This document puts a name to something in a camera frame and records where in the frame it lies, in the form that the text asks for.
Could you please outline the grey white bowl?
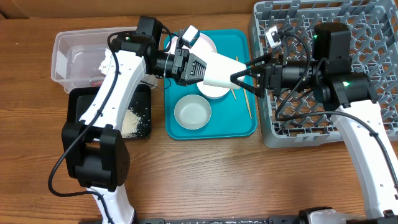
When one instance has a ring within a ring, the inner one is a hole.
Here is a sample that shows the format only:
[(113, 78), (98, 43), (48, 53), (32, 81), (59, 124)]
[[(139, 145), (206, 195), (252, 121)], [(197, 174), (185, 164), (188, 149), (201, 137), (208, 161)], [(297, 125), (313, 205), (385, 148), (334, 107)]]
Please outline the grey white bowl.
[(179, 99), (174, 108), (177, 123), (189, 130), (204, 127), (212, 114), (208, 100), (200, 95), (187, 95)]

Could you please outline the black food waste tray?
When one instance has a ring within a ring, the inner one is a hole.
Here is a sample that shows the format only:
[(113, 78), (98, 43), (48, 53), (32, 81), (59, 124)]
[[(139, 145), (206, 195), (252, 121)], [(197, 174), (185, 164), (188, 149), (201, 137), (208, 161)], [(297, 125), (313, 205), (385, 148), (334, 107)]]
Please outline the black food waste tray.
[[(67, 121), (76, 123), (82, 114), (88, 109), (94, 100), (99, 87), (76, 88), (69, 94)], [(133, 110), (142, 116), (142, 124), (139, 126), (141, 137), (128, 139), (148, 138), (152, 131), (151, 121), (151, 90), (145, 84), (139, 84), (132, 96), (127, 109)]]

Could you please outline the large pink plate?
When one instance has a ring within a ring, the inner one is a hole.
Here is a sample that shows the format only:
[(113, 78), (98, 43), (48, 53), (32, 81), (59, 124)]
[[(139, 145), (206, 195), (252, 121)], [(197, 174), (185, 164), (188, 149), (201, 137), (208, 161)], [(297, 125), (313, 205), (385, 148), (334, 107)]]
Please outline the large pink plate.
[[(178, 37), (173, 37), (172, 41), (170, 42), (170, 39), (167, 39), (165, 41), (165, 46), (170, 47), (169, 51), (167, 53), (174, 54), (175, 53), (175, 48), (176, 48), (176, 43), (177, 43)], [(195, 44), (189, 48), (187, 46), (183, 46), (184, 49), (188, 49), (191, 51), (191, 53), (195, 53), (197, 51), (212, 51), (212, 52), (217, 52), (216, 45), (214, 42), (205, 34), (200, 33), (199, 38), (195, 42)]]

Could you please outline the grey dishwasher rack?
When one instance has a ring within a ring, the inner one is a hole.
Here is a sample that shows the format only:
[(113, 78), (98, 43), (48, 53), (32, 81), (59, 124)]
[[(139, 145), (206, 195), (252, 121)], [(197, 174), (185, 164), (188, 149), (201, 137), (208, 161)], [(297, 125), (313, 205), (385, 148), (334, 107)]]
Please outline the grey dishwasher rack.
[[(373, 80), (379, 96), (381, 116), (391, 141), (397, 140), (397, 6), (394, 1), (261, 1), (254, 4), (250, 44), (254, 58), (273, 53), (287, 54), (288, 60), (305, 60), (305, 51), (297, 40), (287, 50), (272, 51), (265, 38), (268, 27), (292, 26), (308, 45), (313, 29), (324, 22), (345, 23), (351, 31), (352, 70), (364, 72)], [(281, 97), (266, 91), (258, 99), (261, 133), (269, 148), (319, 146), (341, 141), (338, 130), (325, 115), (286, 122), (275, 120)]]

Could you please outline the pile of rice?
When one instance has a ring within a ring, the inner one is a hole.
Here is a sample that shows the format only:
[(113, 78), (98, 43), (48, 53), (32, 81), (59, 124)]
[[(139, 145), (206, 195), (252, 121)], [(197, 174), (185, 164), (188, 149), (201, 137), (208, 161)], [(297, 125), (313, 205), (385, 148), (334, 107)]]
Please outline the pile of rice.
[(124, 139), (141, 137), (142, 116), (128, 109), (124, 116), (121, 135)]

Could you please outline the teal plastic tray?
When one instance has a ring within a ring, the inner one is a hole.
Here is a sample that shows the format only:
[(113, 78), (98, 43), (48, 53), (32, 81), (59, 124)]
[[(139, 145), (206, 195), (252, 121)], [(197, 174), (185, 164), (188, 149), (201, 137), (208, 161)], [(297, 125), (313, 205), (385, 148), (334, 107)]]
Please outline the teal plastic tray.
[[(246, 35), (237, 29), (204, 30), (216, 45), (217, 52), (240, 62), (250, 59)], [(174, 117), (174, 108), (179, 99), (186, 95), (201, 95), (196, 85), (179, 86), (173, 79), (164, 81), (165, 129), (170, 137), (177, 140), (230, 138), (251, 135), (257, 128), (256, 97), (247, 92), (252, 119), (249, 117), (242, 89), (235, 90), (237, 99), (227, 93), (220, 99), (211, 100), (212, 114), (202, 128), (189, 130), (181, 127)]]

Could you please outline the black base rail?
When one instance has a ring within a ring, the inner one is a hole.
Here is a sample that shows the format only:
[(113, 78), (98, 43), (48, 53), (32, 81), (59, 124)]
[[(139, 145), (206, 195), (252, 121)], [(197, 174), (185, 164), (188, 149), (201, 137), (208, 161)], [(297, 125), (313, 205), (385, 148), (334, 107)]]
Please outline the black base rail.
[(327, 224), (327, 223), (353, 223), (397, 224), (397, 215), (392, 210), (385, 210), (381, 217), (366, 218), (347, 213), (340, 213), (331, 207), (313, 207), (300, 210), (298, 215), (271, 215), (267, 218), (232, 218), (232, 219), (191, 219), (191, 220), (165, 220), (163, 218), (138, 219), (134, 216), (132, 224)]

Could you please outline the right wooden chopstick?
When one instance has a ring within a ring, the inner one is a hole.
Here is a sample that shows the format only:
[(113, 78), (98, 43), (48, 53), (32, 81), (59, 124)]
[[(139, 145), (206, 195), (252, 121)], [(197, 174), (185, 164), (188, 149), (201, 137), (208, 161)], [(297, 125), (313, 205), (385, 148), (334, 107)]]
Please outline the right wooden chopstick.
[(246, 106), (247, 106), (247, 109), (248, 109), (249, 117), (250, 117), (250, 119), (252, 119), (252, 113), (251, 113), (251, 108), (250, 108), (250, 104), (249, 104), (249, 101), (248, 101), (248, 95), (247, 95), (246, 89), (244, 89), (244, 88), (243, 88), (243, 93), (244, 93), (244, 97), (245, 97), (245, 101), (246, 101)]

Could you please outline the clear plastic waste bin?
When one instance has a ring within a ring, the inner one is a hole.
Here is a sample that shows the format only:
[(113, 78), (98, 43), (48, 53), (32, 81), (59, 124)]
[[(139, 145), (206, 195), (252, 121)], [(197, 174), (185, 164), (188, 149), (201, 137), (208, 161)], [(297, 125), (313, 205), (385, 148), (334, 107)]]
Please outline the clear plastic waste bin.
[(112, 27), (60, 32), (52, 52), (51, 78), (63, 86), (66, 93), (75, 88), (91, 87), (90, 82), (104, 80), (99, 70), (108, 49), (110, 34), (135, 27)]

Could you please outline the white napkin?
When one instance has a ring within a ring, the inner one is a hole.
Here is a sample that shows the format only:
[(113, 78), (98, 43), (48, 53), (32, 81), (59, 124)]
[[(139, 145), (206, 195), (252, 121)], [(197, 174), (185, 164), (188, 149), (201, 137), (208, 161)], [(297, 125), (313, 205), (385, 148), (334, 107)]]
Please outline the white napkin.
[(106, 49), (105, 50), (105, 58), (104, 60), (101, 62), (98, 70), (103, 74), (103, 75), (107, 75), (109, 72), (109, 69), (111, 68), (111, 66), (113, 65), (113, 55), (110, 51), (110, 49)]

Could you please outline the white paper cup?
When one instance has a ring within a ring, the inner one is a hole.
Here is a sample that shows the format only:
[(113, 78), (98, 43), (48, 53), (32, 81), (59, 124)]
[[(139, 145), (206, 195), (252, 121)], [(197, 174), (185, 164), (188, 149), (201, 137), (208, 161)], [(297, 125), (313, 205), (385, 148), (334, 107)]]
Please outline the white paper cup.
[(231, 82), (231, 75), (245, 70), (245, 64), (212, 51), (200, 52), (198, 56), (206, 63), (204, 85), (240, 89)]

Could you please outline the red snack wrapper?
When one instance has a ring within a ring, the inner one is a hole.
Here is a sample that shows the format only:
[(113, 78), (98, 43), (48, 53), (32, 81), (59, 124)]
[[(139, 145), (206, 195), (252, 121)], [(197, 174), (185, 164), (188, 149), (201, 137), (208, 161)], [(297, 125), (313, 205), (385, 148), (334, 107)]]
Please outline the red snack wrapper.
[(90, 86), (97, 87), (97, 86), (101, 86), (102, 83), (103, 83), (103, 80), (95, 80), (95, 81), (90, 82)]

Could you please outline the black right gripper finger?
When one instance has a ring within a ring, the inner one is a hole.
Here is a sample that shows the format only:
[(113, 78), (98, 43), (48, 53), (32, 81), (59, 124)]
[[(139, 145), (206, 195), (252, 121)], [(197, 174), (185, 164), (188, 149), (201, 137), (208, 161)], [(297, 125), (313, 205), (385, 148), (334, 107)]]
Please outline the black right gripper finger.
[[(240, 77), (251, 77), (257, 81), (257, 85), (249, 85), (245, 81), (240, 81), (238, 78)], [(264, 75), (258, 72), (254, 72), (252, 70), (243, 70), (238, 73), (234, 73), (230, 76), (230, 81), (231, 83), (234, 83), (241, 88), (244, 88), (245, 90), (253, 93), (259, 98), (264, 97)]]
[(267, 63), (270, 59), (271, 59), (271, 53), (268, 53), (268, 54), (261, 55), (260, 57), (257, 57), (255, 59), (252, 59), (252, 60), (246, 62), (245, 65), (247, 67), (250, 67), (250, 66), (260, 63), (260, 62)]

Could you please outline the small pink bowl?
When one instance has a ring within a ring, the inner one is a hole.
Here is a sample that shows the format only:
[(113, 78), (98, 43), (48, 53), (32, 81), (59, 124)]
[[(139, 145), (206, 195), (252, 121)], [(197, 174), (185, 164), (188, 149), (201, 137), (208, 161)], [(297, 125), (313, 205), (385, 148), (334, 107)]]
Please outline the small pink bowl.
[(197, 83), (199, 91), (209, 99), (219, 99), (229, 92), (229, 88), (205, 85), (203, 82)]

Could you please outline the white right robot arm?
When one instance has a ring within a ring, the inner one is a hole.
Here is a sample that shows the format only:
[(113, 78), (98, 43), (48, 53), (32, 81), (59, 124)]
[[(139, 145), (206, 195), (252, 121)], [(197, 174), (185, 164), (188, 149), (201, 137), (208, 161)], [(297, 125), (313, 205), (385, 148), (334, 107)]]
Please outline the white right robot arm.
[(269, 54), (255, 58), (231, 75), (232, 83), (262, 98), (266, 90), (280, 95), (309, 89), (323, 105), (349, 151), (364, 197), (365, 217), (330, 207), (301, 210), (300, 223), (396, 223), (397, 156), (382, 122), (381, 106), (370, 77), (353, 72), (351, 32), (346, 24), (327, 22), (313, 30), (305, 62), (284, 62)]

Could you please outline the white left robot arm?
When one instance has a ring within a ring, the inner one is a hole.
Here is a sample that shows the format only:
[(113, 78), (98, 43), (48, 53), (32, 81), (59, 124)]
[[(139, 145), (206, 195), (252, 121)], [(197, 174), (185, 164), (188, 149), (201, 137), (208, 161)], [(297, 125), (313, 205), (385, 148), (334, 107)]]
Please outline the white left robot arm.
[[(49, 190), (59, 197), (92, 195), (103, 223), (136, 221), (124, 186), (130, 156), (121, 126), (138, 84), (145, 75), (170, 78), (181, 86), (204, 78), (206, 63), (189, 52), (200, 36), (199, 30), (194, 26), (181, 30), (174, 54), (159, 48), (162, 34), (174, 36), (156, 18), (147, 16), (140, 17), (135, 30), (110, 34), (107, 44), (111, 55), (96, 97), (78, 121), (67, 121), (62, 129), (64, 152), (50, 173)], [(53, 177), (63, 161), (69, 176), (84, 191), (71, 194), (55, 191)]]

